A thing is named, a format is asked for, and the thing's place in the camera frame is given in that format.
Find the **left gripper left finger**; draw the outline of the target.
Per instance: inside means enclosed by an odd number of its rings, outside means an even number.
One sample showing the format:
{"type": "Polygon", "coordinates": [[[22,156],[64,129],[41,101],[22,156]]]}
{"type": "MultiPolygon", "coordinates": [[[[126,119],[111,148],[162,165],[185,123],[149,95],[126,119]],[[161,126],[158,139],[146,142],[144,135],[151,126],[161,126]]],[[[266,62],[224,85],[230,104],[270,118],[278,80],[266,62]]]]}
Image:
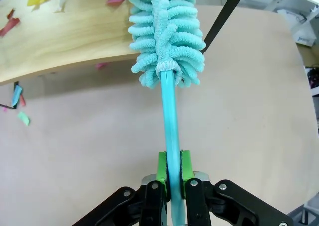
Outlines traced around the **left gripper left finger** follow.
{"type": "Polygon", "coordinates": [[[137,190],[124,186],[117,189],[75,226],[163,226],[167,224],[170,201],[166,152],[158,154],[157,172],[142,178],[137,190]]]}

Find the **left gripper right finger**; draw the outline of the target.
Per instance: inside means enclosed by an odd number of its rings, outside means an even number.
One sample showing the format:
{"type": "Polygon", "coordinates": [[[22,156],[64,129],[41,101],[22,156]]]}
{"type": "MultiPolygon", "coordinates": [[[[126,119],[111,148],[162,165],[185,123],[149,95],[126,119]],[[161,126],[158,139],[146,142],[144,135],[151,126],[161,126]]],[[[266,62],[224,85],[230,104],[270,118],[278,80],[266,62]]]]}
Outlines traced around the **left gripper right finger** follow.
{"type": "Polygon", "coordinates": [[[210,182],[208,174],[194,171],[190,151],[181,151],[183,197],[190,226],[211,225],[214,214],[233,226],[291,226],[293,220],[231,180],[210,182]]]}

